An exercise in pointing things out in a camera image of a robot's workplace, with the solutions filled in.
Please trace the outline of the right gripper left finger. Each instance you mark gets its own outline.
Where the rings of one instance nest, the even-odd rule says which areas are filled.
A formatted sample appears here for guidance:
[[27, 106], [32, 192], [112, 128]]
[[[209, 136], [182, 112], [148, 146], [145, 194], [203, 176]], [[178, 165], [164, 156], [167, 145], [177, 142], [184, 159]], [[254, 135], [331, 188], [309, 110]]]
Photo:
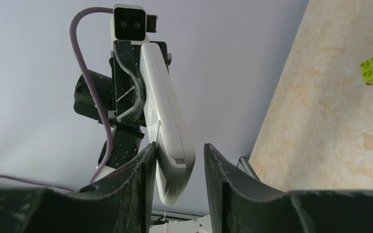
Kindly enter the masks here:
[[0, 188], [0, 233], [147, 233], [156, 144], [76, 192]]

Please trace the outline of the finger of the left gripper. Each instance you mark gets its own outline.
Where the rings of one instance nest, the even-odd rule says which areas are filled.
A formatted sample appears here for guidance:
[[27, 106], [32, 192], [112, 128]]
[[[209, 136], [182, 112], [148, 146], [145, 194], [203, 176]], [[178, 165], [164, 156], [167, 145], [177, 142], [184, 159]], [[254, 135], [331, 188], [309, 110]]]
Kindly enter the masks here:
[[116, 40], [112, 44], [112, 80], [118, 122], [143, 122], [145, 84], [140, 74], [140, 45]]

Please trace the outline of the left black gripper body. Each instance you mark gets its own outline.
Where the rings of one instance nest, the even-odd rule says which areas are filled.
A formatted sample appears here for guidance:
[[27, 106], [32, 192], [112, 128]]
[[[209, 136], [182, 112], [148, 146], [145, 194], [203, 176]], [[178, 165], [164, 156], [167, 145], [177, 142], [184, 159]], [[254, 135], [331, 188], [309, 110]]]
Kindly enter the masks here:
[[163, 41], [112, 43], [114, 107], [109, 111], [112, 126], [172, 125], [170, 61], [167, 44]]

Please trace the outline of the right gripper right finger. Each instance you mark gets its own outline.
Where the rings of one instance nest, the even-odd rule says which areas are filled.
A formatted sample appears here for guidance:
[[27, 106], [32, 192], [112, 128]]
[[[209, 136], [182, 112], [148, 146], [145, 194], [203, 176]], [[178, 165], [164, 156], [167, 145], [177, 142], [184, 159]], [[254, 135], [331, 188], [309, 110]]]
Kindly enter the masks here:
[[204, 146], [215, 233], [373, 233], [373, 190], [283, 192], [249, 176], [213, 145]]

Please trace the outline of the white remote control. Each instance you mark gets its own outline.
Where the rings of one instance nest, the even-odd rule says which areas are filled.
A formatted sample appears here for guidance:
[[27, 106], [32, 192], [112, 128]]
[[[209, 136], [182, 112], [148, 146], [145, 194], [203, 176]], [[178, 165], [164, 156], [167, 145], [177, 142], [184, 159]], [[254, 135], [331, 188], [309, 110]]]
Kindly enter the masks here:
[[141, 46], [140, 73], [146, 87], [144, 115], [157, 147], [156, 181], [164, 205], [174, 205], [186, 188], [196, 156], [192, 137], [157, 43]]

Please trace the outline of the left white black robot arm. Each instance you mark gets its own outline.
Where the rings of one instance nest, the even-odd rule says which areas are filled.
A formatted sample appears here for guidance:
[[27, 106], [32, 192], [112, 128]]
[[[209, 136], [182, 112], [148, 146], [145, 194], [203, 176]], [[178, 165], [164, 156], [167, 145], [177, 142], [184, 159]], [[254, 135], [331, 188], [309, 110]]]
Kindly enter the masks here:
[[116, 119], [117, 115], [123, 114], [135, 103], [145, 100], [146, 95], [136, 94], [133, 79], [119, 66], [119, 61], [122, 61], [127, 67], [139, 69], [140, 55], [140, 45], [114, 42], [109, 59], [112, 76], [108, 77], [93, 70], [89, 71], [101, 106], [112, 128], [112, 150], [105, 166], [113, 169], [129, 162], [138, 153], [139, 143], [143, 138], [140, 130], [141, 126], [146, 125], [143, 107], [138, 106], [135, 112], [124, 117], [122, 121]]

